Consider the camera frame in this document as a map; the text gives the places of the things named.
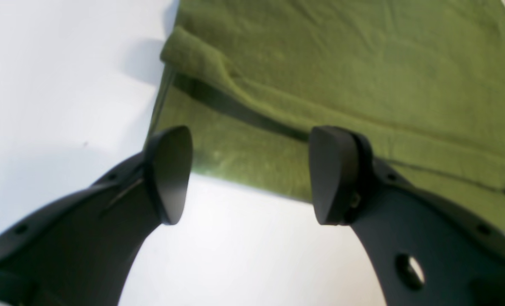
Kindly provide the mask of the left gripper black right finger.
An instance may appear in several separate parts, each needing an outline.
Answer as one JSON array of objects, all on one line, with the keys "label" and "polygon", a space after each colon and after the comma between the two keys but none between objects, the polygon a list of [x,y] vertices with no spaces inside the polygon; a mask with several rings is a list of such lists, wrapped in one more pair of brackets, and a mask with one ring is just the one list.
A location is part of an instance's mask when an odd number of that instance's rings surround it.
[{"label": "left gripper black right finger", "polygon": [[450,200],[414,187],[335,126],[309,134],[321,225],[349,225],[389,306],[505,306],[505,234]]}]

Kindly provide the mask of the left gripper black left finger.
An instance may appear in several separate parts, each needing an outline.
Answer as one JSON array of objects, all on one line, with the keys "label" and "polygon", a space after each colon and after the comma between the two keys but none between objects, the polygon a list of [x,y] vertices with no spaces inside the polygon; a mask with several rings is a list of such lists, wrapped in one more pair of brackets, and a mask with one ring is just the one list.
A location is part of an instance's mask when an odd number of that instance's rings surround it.
[{"label": "left gripper black left finger", "polygon": [[182,217],[192,157],[190,130],[166,129],[88,188],[0,234],[0,302],[118,305],[145,239]]}]

